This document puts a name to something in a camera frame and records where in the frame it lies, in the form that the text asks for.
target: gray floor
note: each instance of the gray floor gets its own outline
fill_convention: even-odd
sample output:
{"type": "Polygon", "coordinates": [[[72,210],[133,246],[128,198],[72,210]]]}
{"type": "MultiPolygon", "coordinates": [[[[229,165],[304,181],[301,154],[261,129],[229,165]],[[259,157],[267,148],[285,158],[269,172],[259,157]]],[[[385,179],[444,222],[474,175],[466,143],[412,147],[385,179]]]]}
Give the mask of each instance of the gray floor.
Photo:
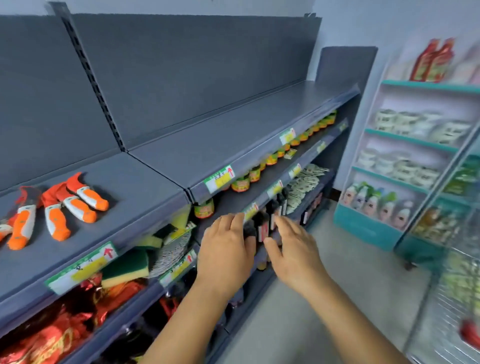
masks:
{"type": "MultiPolygon", "coordinates": [[[[402,348],[430,274],[407,272],[393,253],[365,244],[333,224],[335,204],[309,228],[330,275],[363,313],[402,348]]],[[[295,292],[276,280],[220,364],[341,363],[322,323],[295,292]]]]}

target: orange and white handle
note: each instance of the orange and white handle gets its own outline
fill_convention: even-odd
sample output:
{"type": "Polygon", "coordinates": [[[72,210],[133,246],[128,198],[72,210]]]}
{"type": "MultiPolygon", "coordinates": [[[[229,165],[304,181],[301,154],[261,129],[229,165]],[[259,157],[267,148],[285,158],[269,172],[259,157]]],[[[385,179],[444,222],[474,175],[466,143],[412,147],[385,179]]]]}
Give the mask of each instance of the orange and white handle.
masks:
{"type": "Polygon", "coordinates": [[[45,207],[45,221],[47,229],[52,238],[62,242],[70,237],[70,230],[67,228],[67,220],[61,211],[61,203],[45,207]]]}
{"type": "Polygon", "coordinates": [[[35,225],[36,205],[22,206],[18,209],[17,219],[13,224],[12,236],[8,240],[8,247],[20,250],[26,247],[32,237],[35,225]]]}
{"type": "Polygon", "coordinates": [[[96,221],[96,212],[77,196],[70,196],[63,200],[63,205],[79,220],[92,223],[96,221]]]}
{"type": "Polygon", "coordinates": [[[100,195],[94,190],[92,190],[90,187],[84,186],[82,188],[79,188],[76,193],[82,198],[82,200],[87,202],[94,209],[100,211],[108,210],[108,201],[101,198],[100,195]]]}
{"type": "Polygon", "coordinates": [[[9,234],[11,234],[13,228],[8,224],[0,224],[0,242],[9,234]]]}

